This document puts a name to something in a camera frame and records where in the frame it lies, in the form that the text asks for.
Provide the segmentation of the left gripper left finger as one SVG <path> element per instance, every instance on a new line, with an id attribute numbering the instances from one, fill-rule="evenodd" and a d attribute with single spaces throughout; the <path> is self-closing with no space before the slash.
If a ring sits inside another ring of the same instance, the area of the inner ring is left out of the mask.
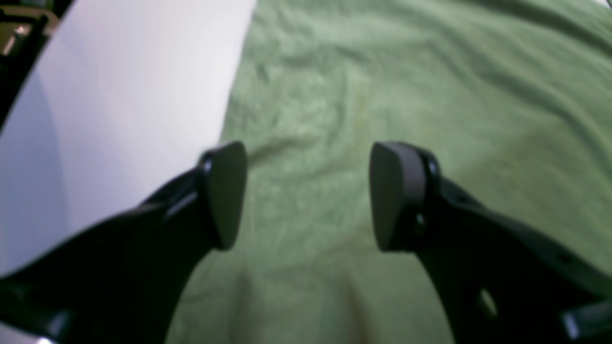
<path id="1" fill-rule="evenodd" d="M 240 141 L 208 150 L 142 204 L 1 279 L 1 322 L 57 344 L 162 344 L 197 264 L 229 250 L 247 184 Z"/>

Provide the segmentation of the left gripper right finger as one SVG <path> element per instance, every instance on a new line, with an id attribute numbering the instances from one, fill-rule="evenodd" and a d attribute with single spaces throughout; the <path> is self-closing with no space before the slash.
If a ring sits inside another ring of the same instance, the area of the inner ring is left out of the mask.
<path id="1" fill-rule="evenodd" d="M 487 209 L 435 155 L 373 144 L 374 235 L 424 266 L 457 344 L 609 344 L 611 277 L 556 240 Z"/>

